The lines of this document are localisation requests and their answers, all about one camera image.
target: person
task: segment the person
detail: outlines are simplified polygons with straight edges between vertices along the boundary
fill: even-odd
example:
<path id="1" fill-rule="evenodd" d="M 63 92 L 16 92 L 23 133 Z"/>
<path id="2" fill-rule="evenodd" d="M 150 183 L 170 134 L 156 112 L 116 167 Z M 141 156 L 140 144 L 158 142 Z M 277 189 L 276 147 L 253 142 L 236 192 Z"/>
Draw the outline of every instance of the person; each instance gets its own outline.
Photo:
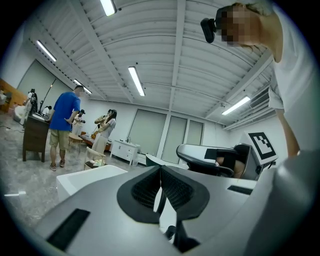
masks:
<path id="1" fill-rule="evenodd" d="M 83 114 L 85 114 L 85 111 L 81 109 L 72 122 L 72 133 L 77 136 L 81 134 L 82 124 L 86 122 L 83 120 Z"/>
<path id="2" fill-rule="evenodd" d="M 35 92 L 36 92 L 35 89 L 31 89 L 31 91 L 28 92 L 26 101 L 24 103 L 24 112 L 23 112 L 23 115 L 20 120 L 20 124 L 23 127 L 25 126 L 25 122 L 27 121 L 28 115 L 29 115 L 31 108 L 33 106 L 33 102 L 35 100 Z"/>
<path id="3" fill-rule="evenodd" d="M 92 150 L 100 154 L 104 153 L 108 138 L 116 126 L 116 118 L 117 111 L 115 109 L 112 109 L 111 111 L 109 110 L 108 115 L 106 116 L 104 121 L 100 122 L 98 134 L 95 137 L 94 143 L 92 145 Z"/>
<path id="4" fill-rule="evenodd" d="M 100 116 L 99 118 L 97 118 L 97 119 L 94 121 L 94 123 L 97 125 L 98 133 L 100 133 L 101 130 L 102 130 L 102 129 L 100 129 L 100 124 L 102 124 L 105 120 L 107 120 L 108 115 L 109 115 L 111 112 L 112 112 L 112 110 L 109 109 L 106 115 L 102 115 L 102 116 Z"/>
<path id="5" fill-rule="evenodd" d="M 55 105 L 53 111 L 48 119 L 50 123 L 50 168 L 52 171 L 56 170 L 56 154 L 57 146 L 60 148 L 60 167 L 64 167 L 66 163 L 65 155 L 69 143 L 69 133 L 72 120 L 80 111 L 80 99 L 85 93 L 82 85 L 77 85 L 73 91 L 62 93 Z"/>
<path id="6" fill-rule="evenodd" d="M 234 3 L 217 10 L 215 25 L 228 45 L 262 45 L 272 53 L 277 83 L 269 87 L 269 107 L 282 125 L 288 157 L 294 157 L 300 147 L 284 112 L 316 81 L 318 66 L 295 24 L 277 5 L 272 9 L 264 15 L 254 4 Z"/>
<path id="7" fill-rule="evenodd" d="M 34 93 L 30 113 L 33 114 L 37 112 L 38 112 L 38 96 L 36 93 Z"/>
<path id="8" fill-rule="evenodd" d="M 44 116 L 48 116 L 49 115 L 49 111 L 52 109 L 52 106 L 46 106 L 43 110 L 42 110 L 42 115 Z"/>

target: khaki shorts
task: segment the khaki shorts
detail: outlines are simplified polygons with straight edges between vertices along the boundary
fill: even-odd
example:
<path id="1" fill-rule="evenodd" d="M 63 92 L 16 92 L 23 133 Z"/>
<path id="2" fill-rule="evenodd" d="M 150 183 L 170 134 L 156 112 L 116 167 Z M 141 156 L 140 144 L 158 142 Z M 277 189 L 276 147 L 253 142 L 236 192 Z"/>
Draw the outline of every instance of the khaki shorts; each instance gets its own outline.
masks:
<path id="1" fill-rule="evenodd" d="M 67 150 L 69 146 L 68 130 L 52 130 L 50 132 L 50 145 L 57 147 L 59 143 L 60 150 Z"/>

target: cable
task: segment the cable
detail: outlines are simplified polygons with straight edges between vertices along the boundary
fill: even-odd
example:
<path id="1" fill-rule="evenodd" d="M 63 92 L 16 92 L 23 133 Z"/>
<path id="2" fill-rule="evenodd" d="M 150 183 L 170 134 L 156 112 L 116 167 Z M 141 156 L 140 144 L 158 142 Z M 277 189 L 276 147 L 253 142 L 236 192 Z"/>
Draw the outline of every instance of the cable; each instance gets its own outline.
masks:
<path id="1" fill-rule="evenodd" d="M 274 161 L 272 161 L 268 167 L 268 169 L 270 169 L 270 167 L 272 166 L 272 164 L 274 163 Z"/>
<path id="2" fill-rule="evenodd" d="M 20 131 L 20 130 L 13 130 L 12 128 L 10 128 L 10 127 L 8 127 L 8 126 L 5 126 L 5 125 L 1 125 L 0 127 L 5 127 L 5 128 L 7 128 L 7 129 L 9 129 L 9 130 L 12 130 L 13 132 L 19 132 L 19 133 L 21 133 L 21 134 L 24 134 L 24 133 L 25 133 L 24 131 Z"/>

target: wooden cabinet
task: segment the wooden cabinet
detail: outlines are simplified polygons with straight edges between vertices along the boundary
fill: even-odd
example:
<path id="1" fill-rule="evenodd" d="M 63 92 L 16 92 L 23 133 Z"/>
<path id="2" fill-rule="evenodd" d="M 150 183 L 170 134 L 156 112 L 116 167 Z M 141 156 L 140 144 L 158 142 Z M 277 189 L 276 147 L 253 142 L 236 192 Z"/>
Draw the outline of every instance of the wooden cabinet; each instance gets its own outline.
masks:
<path id="1" fill-rule="evenodd" d="M 114 140 L 112 142 L 112 150 L 110 157 L 113 155 L 129 161 L 132 164 L 133 159 L 137 157 L 138 147 L 132 143 L 127 143 L 125 141 Z"/>
<path id="2" fill-rule="evenodd" d="M 49 124 L 30 115 L 25 123 L 23 135 L 22 160 L 26 161 L 26 151 L 41 153 L 41 161 L 45 161 L 46 141 Z"/>

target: wooden table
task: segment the wooden table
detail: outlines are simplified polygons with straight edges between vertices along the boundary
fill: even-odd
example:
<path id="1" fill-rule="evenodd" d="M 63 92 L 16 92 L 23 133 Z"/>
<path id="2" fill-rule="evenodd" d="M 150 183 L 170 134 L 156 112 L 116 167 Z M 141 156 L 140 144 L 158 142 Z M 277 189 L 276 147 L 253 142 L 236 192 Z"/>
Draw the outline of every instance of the wooden table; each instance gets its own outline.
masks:
<path id="1" fill-rule="evenodd" d="M 41 153 L 41 162 L 45 162 L 46 142 L 49 124 L 32 115 L 25 122 L 23 135 L 22 160 L 26 161 L 26 151 Z"/>
<path id="2" fill-rule="evenodd" d="M 76 134 L 74 134 L 72 132 L 69 133 L 69 145 L 70 145 L 71 142 L 72 143 L 78 143 L 78 145 L 79 145 L 79 154 L 81 152 L 80 144 L 82 143 L 82 141 L 83 141 L 83 139 L 78 137 Z"/>

